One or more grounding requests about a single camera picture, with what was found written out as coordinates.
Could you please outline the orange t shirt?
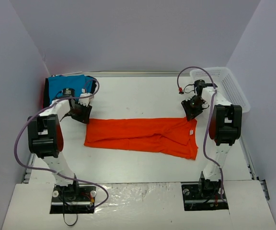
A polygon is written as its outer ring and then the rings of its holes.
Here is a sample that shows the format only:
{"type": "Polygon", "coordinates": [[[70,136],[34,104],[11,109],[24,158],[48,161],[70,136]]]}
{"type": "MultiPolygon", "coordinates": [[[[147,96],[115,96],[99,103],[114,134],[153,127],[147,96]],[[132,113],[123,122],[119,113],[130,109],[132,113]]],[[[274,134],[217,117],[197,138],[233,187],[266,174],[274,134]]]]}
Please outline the orange t shirt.
{"type": "Polygon", "coordinates": [[[195,119],[91,119],[84,145],[91,148],[154,152],[195,160],[195,119]]]}

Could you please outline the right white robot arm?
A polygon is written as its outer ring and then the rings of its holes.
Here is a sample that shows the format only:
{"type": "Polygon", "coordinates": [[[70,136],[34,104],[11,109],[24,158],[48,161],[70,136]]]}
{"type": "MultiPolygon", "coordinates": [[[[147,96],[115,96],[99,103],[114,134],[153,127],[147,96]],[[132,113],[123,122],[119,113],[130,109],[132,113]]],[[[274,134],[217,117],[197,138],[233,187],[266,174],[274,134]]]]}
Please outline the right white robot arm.
{"type": "Polygon", "coordinates": [[[215,188],[222,187],[222,169],[229,150],[241,135],[242,107],[232,104],[211,83],[196,80],[194,96],[181,102],[186,119],[191,121],[202,114],[208,104],[209,115],[203,141],[203,154],[208,163],[197,186],[198,194],[210,197],[215,188]]]}

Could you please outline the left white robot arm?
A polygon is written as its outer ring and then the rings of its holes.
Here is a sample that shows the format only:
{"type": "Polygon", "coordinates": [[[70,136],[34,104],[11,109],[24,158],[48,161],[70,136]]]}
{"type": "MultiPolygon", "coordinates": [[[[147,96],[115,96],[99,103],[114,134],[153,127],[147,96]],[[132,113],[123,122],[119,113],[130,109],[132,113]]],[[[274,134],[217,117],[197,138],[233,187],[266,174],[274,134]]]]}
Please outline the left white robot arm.
{"type": "Polygon", "coordinates": [[[82,90],[79,97],[75,97],[75,90],[64,88],[60,97],[54,98],[48,109],[35,118],[29,118],[28,144],[31,153],[42,159],[52,172],[56,190],[64,194],[69,200],[76,200],[81,195],[81,188],[76,181],[75,173],[68,166],[64,154],[64,138],[60,122],[64,117],[88,124],[93,95],[82,90]]]}

